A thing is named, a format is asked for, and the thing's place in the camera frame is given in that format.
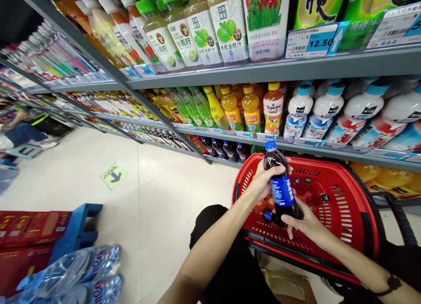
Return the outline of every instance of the green package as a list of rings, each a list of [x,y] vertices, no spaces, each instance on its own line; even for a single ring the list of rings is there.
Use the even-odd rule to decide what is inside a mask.
[[[407,0],[350,0],[344,21],[350,25],[339,45],[338,51],[365,48],[377,29],[383,14],[406,4]]]
[[[334,23],[343,0],[298,0],[294,30]]]

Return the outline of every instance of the sneaker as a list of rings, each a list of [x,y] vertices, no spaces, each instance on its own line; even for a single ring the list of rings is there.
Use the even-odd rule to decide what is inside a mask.
[[[45,143],[45,144],[41,145],[41,148],[47,150],[47,149],[50,149],[50,148],[53,148],[53,147],[57,146],[58,144],[59,144],[58,142]]]

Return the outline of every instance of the yellow bottle cap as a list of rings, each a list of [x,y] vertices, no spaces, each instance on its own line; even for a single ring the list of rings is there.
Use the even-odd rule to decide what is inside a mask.
[[[244,93],[249,94],[253,92],[253,85],[245,85],[243,87]]]
[[[270,82],[268,85],[269,90],[278,90],[279,89],[279,82]]]
[[[205,91],[205,93],[213,92],[212,86],[203,86],[203,90]]]
[[[222,94],[228,94],[229,93],[229,85],[225,85],[221,87]]]

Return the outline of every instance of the dark soda bottle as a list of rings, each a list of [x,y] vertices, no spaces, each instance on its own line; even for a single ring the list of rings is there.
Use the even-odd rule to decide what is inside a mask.
[[[209,152],[209,154],[212,157],[218,157],[218,154],[216,153],[216,151],[212,147],[212,140],[209,137],[205,137],[205,136],[201,136],[200,138],[202,139],[203,147],[206,148],[206,150]]]
[[[219,158],[227,159],[227,154],[224,151],[223,143],[220,139],[212,138],[212,147],[218,153]]]
[[[237,162],[237,152],[235,151],[236,147],[234,142],[224,140],[223,148],[228,155],[230,161]]]
[[[250,155],[247,145],[243,145],[243,143],[237,143],[237,154],[240,157],[241,162],[244,164]]]
[[[295,201],[291,182],[289,181],[288,163],[282,153],[276,149],[276,142],[270,141],[264,144],[266,154],[264,156],[263,166],[268,170],[276,166],[284,166],[285,171],[280,175],[271,177],[270,184],[272,195],[275,200],[276,222],[279,226],[284,227],[286,224],[281,221],[283,214],[290,215],[297,219],[303,219],[303,213],[298,208]]]

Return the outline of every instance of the tiled floor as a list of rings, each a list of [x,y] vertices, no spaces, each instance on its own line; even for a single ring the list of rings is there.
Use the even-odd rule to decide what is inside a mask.
[[[115,162],[128,176],[110,191],[100,175]],[[76,129],[56,148],[22,161],[20,168],[18,178],[0,197],[0,210],[73,210],[85,202],[104,204],[96,243],[123,247],[123,304],[158,301],[189,251],[196,216],[211,204],[231,205],[238,172],[89,128]],[[386,213],[384,218],[393,217]],[[419,218],[410,220],[420,228]],[[393,238],[399,234],[390,232]],[[318,276],[275,259],[270,262],[307,275],[319,303],[340,301]],[[291,292],[297,290],[292,286]]]

